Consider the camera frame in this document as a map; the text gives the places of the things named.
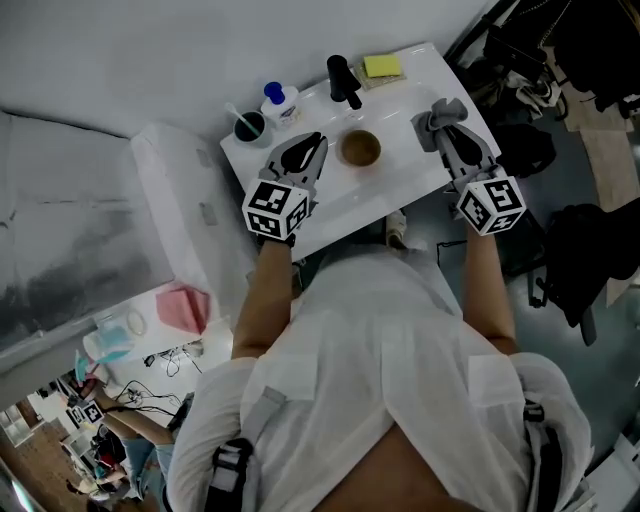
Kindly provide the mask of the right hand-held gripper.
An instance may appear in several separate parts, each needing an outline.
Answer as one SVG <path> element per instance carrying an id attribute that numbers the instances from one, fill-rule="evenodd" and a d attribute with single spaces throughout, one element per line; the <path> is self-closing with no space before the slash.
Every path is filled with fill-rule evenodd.
<path id="1" fill-rule="evenodd" d="M 464 125 L 434 132 L 434 141 L 451 175 L 447 193 L 455 195 L 449 212 L 465 220 L 478 235 L 511 229 L 526 212 L 516 179 L 495 161 L 487 143 Z"/>

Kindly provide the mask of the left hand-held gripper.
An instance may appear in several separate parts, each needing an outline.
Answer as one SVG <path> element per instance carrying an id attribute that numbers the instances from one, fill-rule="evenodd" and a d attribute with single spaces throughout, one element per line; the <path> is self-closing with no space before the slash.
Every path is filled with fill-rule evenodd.
<path id="1" fill-rule="evenodd" d="M 272 161 L 250 182 L 242 204 L 249 232 L 263 241 L 295 245 L 297 230 L 314 208 L 327 152 L 328 140 L 320 132 L 294 136 L 272 151 Z"/>

